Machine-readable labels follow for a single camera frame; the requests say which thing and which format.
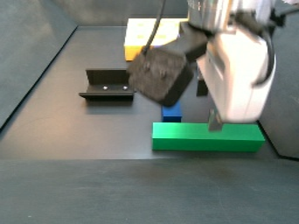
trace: robotic arm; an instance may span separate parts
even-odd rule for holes
[[[274,77],[266,25],[274,1],[188,0],[182,34],[169,44],[140,53],[126,69],[129,84],[150,100],[172,106],[192,79],[189,62],[196,60],[218,120],[253,122]]]

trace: gray floor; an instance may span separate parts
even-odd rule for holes
[[[152,152],[152,122],[161,108],[140,94],[132,104],[86,103],[86,68],[125,68],[125,27],[80,27],[0,133],[0,158],[145,159],[274,158],[268,144],[257,153]],[[182,121],[205,123],[209,97],[196,98],[193,78],[182,97]]]
[[[0,161],[1,223],[296,224],[281,160]]]

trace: green block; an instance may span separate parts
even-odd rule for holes
[[[209,132],[206,123],[154,122],[152,142],[154,151],[257,151],[265,139],[254,124]]]

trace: black bracket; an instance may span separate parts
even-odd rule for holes
[[[90,101],[132,101],[134,90],[128,86],[125,69],[88,69],[88,90],[78,96]]]

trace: blue block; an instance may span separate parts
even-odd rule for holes
[[[178,123],[182,119],[181,105],[176,102],[170,107],[162,107],[162,122]]]

